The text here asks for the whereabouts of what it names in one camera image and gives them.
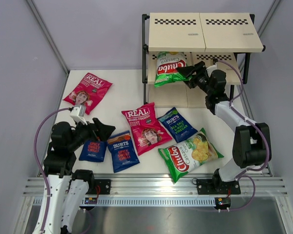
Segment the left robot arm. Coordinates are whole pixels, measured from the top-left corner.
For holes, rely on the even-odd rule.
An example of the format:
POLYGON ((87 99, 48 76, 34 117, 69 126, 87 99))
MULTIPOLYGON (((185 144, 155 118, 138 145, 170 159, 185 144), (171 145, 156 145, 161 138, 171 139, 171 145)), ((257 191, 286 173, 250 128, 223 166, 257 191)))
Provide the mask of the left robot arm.
POLYGON ((79 122, 72 128, 68 122, 52 127, 51 142, 43 162, 45 182, 43 199, 34 229, 35 234, 69 234, 77 211, 86 197, 110 193, 109 179, 96 179, 91 170, 73 170, 75 151, 88 140, 106 141, 115 127, 102 124, 97 118, 92 123, 79 122))

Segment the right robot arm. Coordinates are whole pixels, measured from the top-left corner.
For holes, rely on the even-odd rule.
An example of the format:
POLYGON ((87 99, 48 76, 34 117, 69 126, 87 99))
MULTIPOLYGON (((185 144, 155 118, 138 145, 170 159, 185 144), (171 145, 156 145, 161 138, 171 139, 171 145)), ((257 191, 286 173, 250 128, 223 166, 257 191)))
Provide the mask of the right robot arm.
POLYGON ((271 160, 270 129, 241 114, 225 93, 226 73, 217 68, 219 60, 206 67, 203 61, 177 71, 187 78, 186 85, 199 87, 205 94, 206 108, 222 119, 234 132, 232 159, 217 169, 205 186, 209 192, 223 194, 238 187, 238 180, 248 171, 260 172, 271 160))

